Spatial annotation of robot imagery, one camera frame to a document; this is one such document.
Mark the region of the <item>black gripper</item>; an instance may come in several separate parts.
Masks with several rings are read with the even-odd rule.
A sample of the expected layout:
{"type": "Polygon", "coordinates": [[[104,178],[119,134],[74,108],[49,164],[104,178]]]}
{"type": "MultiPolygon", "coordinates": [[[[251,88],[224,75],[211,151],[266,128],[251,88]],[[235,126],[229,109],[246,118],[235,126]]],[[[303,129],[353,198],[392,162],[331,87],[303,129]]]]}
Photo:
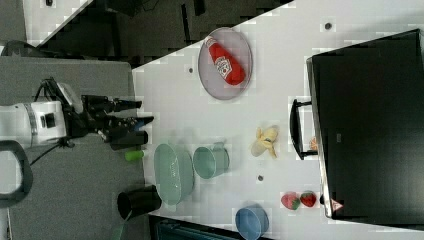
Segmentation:
{"type": "Polygon", "coordinates": [[[115,98],[110,100],[106,96],[83,95],[82,111],[77,112],[75,106],[65,106],[65,125],[69,139],[81,138],[89,133],[105,132],[109,136],[125,136],[127,133],[138,131],[141,127],[151,123],[153,116],[148,117],[110,117],[110,112],[137,109],[142,106],[141,101],[129,101],[115,98]]]}

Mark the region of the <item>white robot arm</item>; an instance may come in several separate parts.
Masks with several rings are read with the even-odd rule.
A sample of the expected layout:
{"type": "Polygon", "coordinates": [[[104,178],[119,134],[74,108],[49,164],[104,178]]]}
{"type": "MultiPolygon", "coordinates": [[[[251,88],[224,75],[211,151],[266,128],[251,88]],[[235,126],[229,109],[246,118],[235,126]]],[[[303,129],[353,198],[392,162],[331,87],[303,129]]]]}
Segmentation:
{"type": "Polygon", "coordinates": [[[31,191],[33,162],[26,151],[48,145],[51,149],[70,147],[71,141],[94,133],[114,150],[145,144],[148,134],[142,128],[154,118],[116,117],[116,112],[137,109],[140,101],[110,100],[106,96],[84,95],[74,104],[66,98],[51,101],[18,103],[1,108],[1,161],[20,180],[13,184],[2,181],[1,206],[12,207],[31,191]]]}

